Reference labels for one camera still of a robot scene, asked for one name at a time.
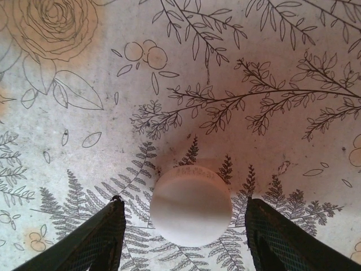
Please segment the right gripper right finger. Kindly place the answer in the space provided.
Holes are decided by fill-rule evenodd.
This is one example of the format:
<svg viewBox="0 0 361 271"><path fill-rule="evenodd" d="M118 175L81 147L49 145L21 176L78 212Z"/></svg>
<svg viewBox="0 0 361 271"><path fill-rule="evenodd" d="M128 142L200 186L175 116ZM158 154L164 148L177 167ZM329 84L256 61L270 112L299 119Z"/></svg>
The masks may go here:
<svg viewBox="0 0 361 271"><path fill-rule="evenodd" d="M261 199L248 198L245 228L256 270L360 270Z"/></svg>

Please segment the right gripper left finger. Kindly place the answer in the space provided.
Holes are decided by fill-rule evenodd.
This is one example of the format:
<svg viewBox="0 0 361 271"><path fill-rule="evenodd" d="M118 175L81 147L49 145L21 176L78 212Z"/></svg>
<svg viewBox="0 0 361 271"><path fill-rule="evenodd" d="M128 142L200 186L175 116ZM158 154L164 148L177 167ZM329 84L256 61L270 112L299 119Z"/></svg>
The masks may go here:
<svg viewBox="0 0 361 271"><path fill-rule="evenodd" d="M117 270L125 230L125 202L115 195L76 230L15 270Z"/></svg>

